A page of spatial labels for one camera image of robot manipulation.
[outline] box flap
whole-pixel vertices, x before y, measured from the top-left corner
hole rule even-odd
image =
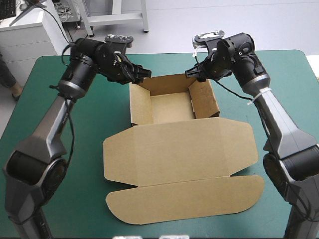
[[[209,80],[205,82],[194,81],[188,89],[196,119],[216,117],[219,115],[219,107]]]
[[[258,160],[251,126],[223,118],[138,125],[103,152],[106,179],[137,186],[229,176]]]
[[[151,96],[151,104],[154,123],[195,119],[189,92]]]
[[[106,203],[118,219],[141,225],[242,212],[263,189],[257,175],[221,177],[111,192]]]
[[[153,123],[150,91],[130,83],[131,123]]]
[[[139,85],[151,92],[151,96],[188,92],[188,87],[196,81],[195,77],[187,78],[185,74],[156,76],[144,79]]]

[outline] open cardboard box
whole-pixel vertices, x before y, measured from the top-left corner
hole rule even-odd
[[[111,212],[130,224],[237,213],[260,198],[260,176],[232,174],[258,153],[249,124],[217,117],[209,81],[184,74],[130,84],[132,128],[103,142],[106,179],[137,186],[111,192]]]
[[[184,74],[147,78],[130,84],[133,125],[217,117],[219,107],[209,81]]]

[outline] black cable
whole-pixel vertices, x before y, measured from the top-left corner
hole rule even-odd
[[[198,64],[198,67],[201,68],[201,69],[205,72],[205,74],[208,76],[208,74],[206,73],[205,69],[204,69],[204,68],[201,66],[201,64],[199,63],[197,56],[195,56],[195,60],[196,60],[196,62],[197,62],[197,64]],[[250,97],[245,97],[245,96],[241,96],[241,95],[237,94],[236,92],[234,92],[234,91],[232,91],[231,89],[227,88],[226,86],[224,86],[223,84],[221,84],[221,83],[218,82],[217,80],[214,80],[214,79],[211,79],[211,80],[213,80],[214,82],[216,82],[217,84],[219,84],[222,88],[224,88],[224,89],[227,90],[228,92],[234,94],[235,96],[237,96],[237,97],[239,97],[239,98],[241,98],[241,99],[250,100],[250,101],[253,100],[253,99],[250,98]]]
[[[73,40],[73,38],[72,38],[72,36],[71,36],[71,34],[70,34],[70,31],[69,31],[69,29],[68,29],[67,27],[66,27],[66,30],[67,30],[67,32],[69,33],[69,36],[70,36],[72,42],[74,42],[74,40]]]
[[[72,159],[72,154],[73,154],[75,133],[74,133],[74,127],[73,127],[71,112],[70,112],[70,108],[69,108],[69,105],[68,105],[68,100],[67,100],[67,98],[64,98],[64,100],[65,100],[66,112],[68,114],[68,119],[69,119],[69,122],[70,122],[71,133],[72,133],[72,142],[71,142],[70,154],[69,154],[69,159],[67,161],[67,167],[69,167],[69,164],[70,164],[71,159]]]
[[[35,7],[38,7],[38,8],[40,8],[40,9],[46,11],[48,14],[50,14],[51,17],[53,17],[53,19],[54,19],[54,21],[56,22],[56,24],[58,25],[58,27],[59,27],[59,29],[60,29],[60,31],[61,31],[61,33],[62,33],[64,39],[65,39],[66,42],[69,44],[69,40],[65,37],[65,35],[64,35],[64,33],[63,33],[63,31],[62,31],[62,29],[61,29],[61,27],[60,27],[58,21],[55,19],[55,17],[54,17],[48,10],[44,9],[43,7],[41,7],[41,6],[37,5],[37,4],[34,4],[34,3],[33,3],[32,1],[30,1],[30,0],[26,0],[26,1],[27,1],[29,4],[32,4],[32,5],[34,5]]]

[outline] robotic arm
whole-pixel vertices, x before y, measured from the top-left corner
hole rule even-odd
[[[243,92],[253,96],[267,135],[264,168],[285,201],[292,205],[284,238],[315,239],[319,230],[319,146],[301,131],[269,88],[270,77],[255,54],[250,35],[225,39],[223,31],[197,35],[195,48],[208,56],[185,73],[203,82],[232,73]]]
[[[130,36],[108,35],[106,43],[81,38],[71,45],[70,64],[56,88],[59,94],[33,134],[17,144],[3,168],[5,209],[22,239],[53,238],[41,207],[62,182],[69,163],[60,136],[76,100],[85,96],[96,74],[126,84],[151,71],[125,56]]]

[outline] white desk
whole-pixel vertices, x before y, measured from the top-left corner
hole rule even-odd
[[[65,34],[52,0],[43,4],[58,20]],[[18,16],[21,11],[18,7],[16,11]],[[67,43],[54,19],[40,8],[33,9],[9,26],[14,19],[15,17],[5,19],[0,24],[0,52],[14,77],[24,85],[37,58],[61,55]]]

